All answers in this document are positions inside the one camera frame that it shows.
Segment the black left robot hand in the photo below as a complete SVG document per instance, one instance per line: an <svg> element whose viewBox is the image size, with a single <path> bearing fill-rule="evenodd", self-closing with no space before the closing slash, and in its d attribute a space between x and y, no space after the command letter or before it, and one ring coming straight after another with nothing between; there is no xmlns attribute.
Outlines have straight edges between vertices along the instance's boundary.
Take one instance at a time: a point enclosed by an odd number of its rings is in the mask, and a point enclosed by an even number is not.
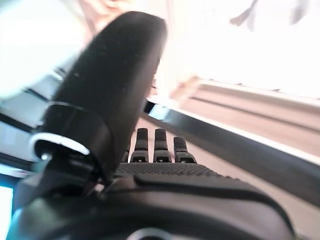
<svg viewBox="0 0 320 240"><path fill-rule="evenodd" d="M163 19L120 15L87 46L29 139L40 170L14 192L9 240L294 240L284 209L196 163L123 162L167 36Z"/></svg>

